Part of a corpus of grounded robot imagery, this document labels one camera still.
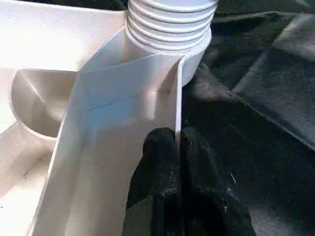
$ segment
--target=white plastic surface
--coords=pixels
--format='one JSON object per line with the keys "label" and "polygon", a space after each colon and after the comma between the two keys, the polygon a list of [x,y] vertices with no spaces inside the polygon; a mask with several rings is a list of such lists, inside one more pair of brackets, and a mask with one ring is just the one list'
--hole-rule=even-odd
{"label": "white plastic surface", "polygon": [[2,133],[0,150],[0,198],[24,177],[39,159],[51,154],[41,143],[26,139],[18,123]]}
{"label": "white plastic surface", "polygon": [[14,72],[14,69],[0,68],[0,134],[16,122],[9,102]]}
{"label": "white plastic surface", "polygon": [[128,30],[144,45],[165,51],[193,48],[207,33],[217,0],[128,2]]}
{"label": "white plastic surface", "polygon": [[0,0],[0,66],[78,71],[125,13]]}
{"label": "white plastic surface", "polygon": [[[149,9],[147,0],[136,2]],[[199,1],[202,7],[194,8],[187,2],[178,7],[170,1],[160,9],[156,2],[151,3],[152,13],[163,11],[162,17],[175,16],[176,20],[156,24],[150,17],[142,14],[136,18],[130,12],[130,19],[141,24],[145,33],[158,32],[158,37],[141,35],[147,41],[144,43],[130,32],[126,12],[0,0],[0,17],[4,19],[0,21],[4,35],[0,37],[0,65],[73,71],[83,67],[56,138],[29,236],[121,235],[130,178],[142,156],[146,135],[156,127],[168,126],[180,140],[182,86],[191,80],[211,40],[213,14],[198,22],[195,19],[214,11],[210,5],[216,2]],[[184,16],[189,11],[193,20]],[[17,37],[24,35],[26,26],[33,32],[33,41],[29,34],[25,41]],[[32,159],[23,162],[23,156],[16,156],[16,163],[22,163],[23,168],[14,182],[4,183],[8,187],[2,199],[8,206],[28,197],[24,191],[16,191],[19,177],[23,182],[25,171],[36,168],[30,167]],[[1,170],[0,174],[11,175]],[[43,183],[45,177],[40,175],[34,183]],[[24,226],[33,216],[41,188],[36,184],[36,191],[29,195],[30,207],[23,208],[27,211],[20,217]],[[14,215],[17,208],[7,212]],[[12,218],[8,217],[6,224],[13,225]]]}
{"label": "white plastic surface", "polygon": [[30,139],[53,151],[76,72],[21,69],[14,74],[11,108]]}
{"label": "white plastic surface", "polygon": [[51,154],[29,166],[12,188],[0,198],[0,235],[25,236],[34,217],[47,177]]}

